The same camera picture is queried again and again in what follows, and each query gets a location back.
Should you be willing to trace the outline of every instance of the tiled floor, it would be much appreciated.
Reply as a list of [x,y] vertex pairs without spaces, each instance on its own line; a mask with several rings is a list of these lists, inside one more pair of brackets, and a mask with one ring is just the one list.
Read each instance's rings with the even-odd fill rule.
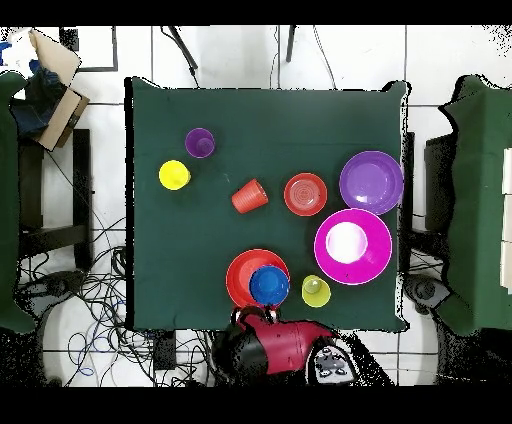
[[[55,28],[40,29],[52,37],[58,34]],[[271,25],[183,27],[180,34],[199,65],[197,80],[200,87],[269,88],[271,84],[276,88],[277,63],[270,78],[272,60],[277,52],[275,30],[276,27]],[[108,34],[104,29],[86,32],[86,37]],[[450,100],[457,78],[465,74],[485,74],[500,86],[512,83],[512,41],[507,38],[507,31],[481,26],[397,25],[318,26],[318,32],[338,89],[378,90],[392,80],[410,82],[408,130],[416,133],[414,225],[422,228],[425,214],[424,144],[429,138],[451,132],[448,120],[437,106]],[[78,127],[91,130],[96,235],[125,216],[123,78],[145,77],[165,87],[195,86],[181,52],[159,27],[117,27],[116,34],[118,71],[78,73],[72,83],[73,88],[91,99]],[[312,27],[297,28],[291,63],[284,60],[287,36],[288,26],[282,26],[281,88],[330,89],[331,81]],[[111,48],[108,40],[93,41],[97,41],[98,49]],[[106,58],[108,54],[101,52],[99,56]],[[86,66],[95,66],[90,53],[83,59]],[[70,146],[68,143],[53,153],[68,176],[72,166]],[[45,225],[69,224],[72,188],[49,158],[45,159],[44,165]],[[110,245],[123,245],[125,221],[121,220],[107,233]],[[108,246],[107,237],[103,235],[95,243],[95,251],[100,252]],[[32,262],[37,264],[41,260],[42,257],[34,258]],[[109,266],[108,260],[104,260],[97,264],[95,271],[108,272]],[[51,260],[42,267],[45,272],[63,268],[73,268],[71,249],[52,252]],[[410,324],[404,333],[360,332],[360,337],[393,381],[400,385],[432,384],[437,363],[434,324],[429,317],[418,315],[405,298],[402,314]],[[67,380],[76,372],[77,367],[72,361],[83,359],[78,358],[81,342],[77,337],[72,340],[78,344],[70,358],[68,340],[75,332],[90,330],[92,323],[89,310],[76,298],[55,308],[44,338],[48,375]],[[185,341],[189,335],[180,332],[179,339]],[[100,352],[105,346],[97,345],[96,348],[98,351],[84,360],[83,373],[77,374],[72,385],[96,386],[97,377],[103,374],[103,386],[151,385],[141,370],[141,367],[150,368],[149,362],[139,366],[122,358],[111,366],[116,354]],[[187,356],[192,346],[185,345],[181,349],[180,354]],[[201,380],[205,378],[205,369],[199,368],[196,376]],[[96,373],[84,375],[94,369]],[[180,372],[165,374],[165,381],[169,383],[172,376]],[[158,381],[164,378],[163,372],[156,374]]]

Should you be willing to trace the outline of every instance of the purple cup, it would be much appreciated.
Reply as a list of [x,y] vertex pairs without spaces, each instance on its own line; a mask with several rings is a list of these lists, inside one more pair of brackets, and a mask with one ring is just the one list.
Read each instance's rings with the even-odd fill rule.
[[341,171],[341,197],[349,208],[382,215],[396,206],[403,190],[400,165],[383,152],[359,153]]
[[215,141],[210,131],[194,128],[185,137],[185,148],[195,158],[206,158],[215,150]]

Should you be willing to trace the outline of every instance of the yellow cup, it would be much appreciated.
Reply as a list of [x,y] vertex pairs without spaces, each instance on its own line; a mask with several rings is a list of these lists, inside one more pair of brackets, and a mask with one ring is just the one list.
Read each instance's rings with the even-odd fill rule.
[[165,188],[179,190],[190,181],[190,172],[181,162],[170,160],[160,167],[158,178]]
[[331,298],[329,284],[316,275],[308,275],[302,282],[302,299],[312,308],[321,308]]

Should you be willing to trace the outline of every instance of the blue bowl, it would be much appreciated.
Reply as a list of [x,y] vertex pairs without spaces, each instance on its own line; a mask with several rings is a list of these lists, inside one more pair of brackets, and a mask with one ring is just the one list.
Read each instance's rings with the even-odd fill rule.
[[249,281],[249,291],[262,305],[279,305],[288,295],[290,282],[279,268],[267,265],[258,268]]

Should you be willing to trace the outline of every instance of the dark green tablecloth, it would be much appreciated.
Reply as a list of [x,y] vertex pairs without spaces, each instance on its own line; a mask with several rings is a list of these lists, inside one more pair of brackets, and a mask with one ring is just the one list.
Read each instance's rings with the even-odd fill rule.
[[[399,159],[406,91],[403,82],[384,92],[165,90],[134,78],[135,327],[225,328],[233,308],[226,270],[239,253],[265,248],[290,270],[283,319],[403,329],[395,316],[396,209],[382,216],[393,234],[393,256],[369,284],[349,287],[328,279],[312,246],[320,223],[346,207],[338,180],[347,160],[364,150]],[[185,150],[185,136],[195,127],[215,136],[209,158],[195,159]],[[160,166],[171,159],[185,163],[192,174],[176,192],[158,180]],[[299,172],[319,175],[328,188],[327,206],[311,218],[292,214],[283,200],[286,182]],[[251,178],[261,182],[270,201],[240,215],[231,195]],[[302,301],[308,274],[330,284],[332,297],[323,308]]]
[[454,295],[438,308],[457,334],[512,329],[512,295],[500,287],[503,150],[512,147],[512,92],[476,75],[460,81],[444,109],[457,135],[455,207],[448,231],[448,282]]

